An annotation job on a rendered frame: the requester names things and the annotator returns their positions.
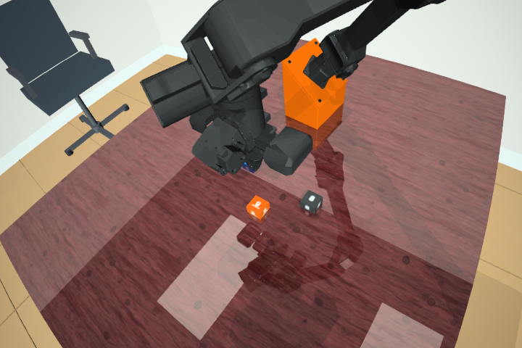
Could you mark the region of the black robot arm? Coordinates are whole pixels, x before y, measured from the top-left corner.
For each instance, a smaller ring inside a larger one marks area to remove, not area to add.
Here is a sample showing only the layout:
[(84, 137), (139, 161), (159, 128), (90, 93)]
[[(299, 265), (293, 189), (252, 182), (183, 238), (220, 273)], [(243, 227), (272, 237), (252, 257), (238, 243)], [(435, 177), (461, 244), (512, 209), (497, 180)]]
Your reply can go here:
[[(446, 0), (218, 0), (181, 39), (187, 60), (141, 80), (166, 128), (221, 102), (241, 102), (258, 91), (305, 34), (371, 1), (348, 27), (319, 43), (303, 73), (321, 89), (329, 78), (350, 76), (368, 43), (410, 9)], [(212, 44), (210, 50), (207, 42)], [(212, 100), (212, 101), (211, 101)], [(243, 123), (218, 109), (192, 154), (222, 176), (236, 174), (256, 143)]]

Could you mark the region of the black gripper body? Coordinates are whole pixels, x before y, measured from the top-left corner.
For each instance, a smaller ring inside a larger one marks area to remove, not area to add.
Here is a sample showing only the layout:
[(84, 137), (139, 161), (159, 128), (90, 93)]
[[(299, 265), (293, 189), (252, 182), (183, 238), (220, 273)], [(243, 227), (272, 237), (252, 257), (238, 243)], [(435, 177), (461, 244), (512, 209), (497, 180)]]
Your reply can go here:
[(259, 87), (252, 97), (234, 103), (213, 103), (207, 108), (190, 115), (191, 127), (203, 133), (207, 125), (214, 122), (214, 109), (222, 112), (230, 121), (231, 118), (243, 123), (252, 135), (256, 145), (252, 150), (263, 154), (267, 166), (285, 176), (292, 175), (312, 151), (312, 137), (299, 130), (285, 127), (276, 135), (277, 127), (269, 124), (270, 113), (263, 111), (262, 100), (268, 90)]

